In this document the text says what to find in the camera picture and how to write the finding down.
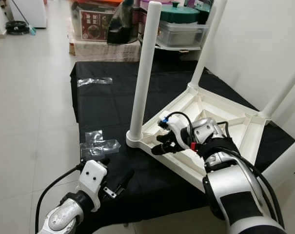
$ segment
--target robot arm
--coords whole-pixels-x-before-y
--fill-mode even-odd
[[[203,179],[205,193],[213,214],[226,220],[228,233],[285,234],[282,218],[280,225],[264,213],[266,194],[250,169],[252,165],[240,156],[230,138],[227,122],[203,118],[186,125],[179,117],[169,114],[158,124],[169,133],[157,136],[162,144],[155,146],[152,153],[162,155],[191,149],[203,158],[207,173]],[[226,124],[226,135],[221,124]]]
[[[126,189],[134,171],[130,171],[119,183],[116,191],[106,186],[108,161],[87,161],[81,171],[76,193],[68,193],[44,219],[39,234],[74,234],[76,227],[90,212],[100,208],[100,202],[109,197],[118,198]]]

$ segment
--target tiled floor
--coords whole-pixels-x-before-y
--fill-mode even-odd
[[[46,10],[46,30],[38,30],[35,36],[8,35],[0,42],[0,234],[33,234],[42,190],[79,162],[69,82],[75,62],[68,54],[69,5],[66,0],[50,0]],[[77,178],[78,174],[68,176],[48,193],[40,225],[60,198],[73,191]],[[209,221],[199,218],[207,217],[206,212],[173,214],[130,224],[127,229],[114,225],[96,233],[192,234],[206,233],[209,226],[224,230],[211,213]]]

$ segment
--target storage container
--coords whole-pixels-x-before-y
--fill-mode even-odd
[[[160,21],[157,40],[168,47],[200,47],[207,25]]]

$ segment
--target black tablecloth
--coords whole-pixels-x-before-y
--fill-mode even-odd
[[[195,61],[154,62],[144,121],[185,90],[195,66]],[[119,153],[107,155],[111,159],[108,186],[115,188],[129,168],[135,170],[121,198],[103,201],[101,209],[78,226],[78,234],[91,234],[107,225],[136,222],[207,205],[201,191],[142,150],[127,147],[125,134],[131,120],[137,72],[137,62],[77,62],[71,73],[80,141],[85,141],[85,132],[102,129],[104,139],[117,139],[121,144]],[[77,79],[102,77],[113,78],[113,84],[89,84],[77,88]],[[199,84],[204,89],[255,109],[214,75],[204,72]],[[279,127],[267,125],[256,167],[263,171],[293,142],[294,139]]]

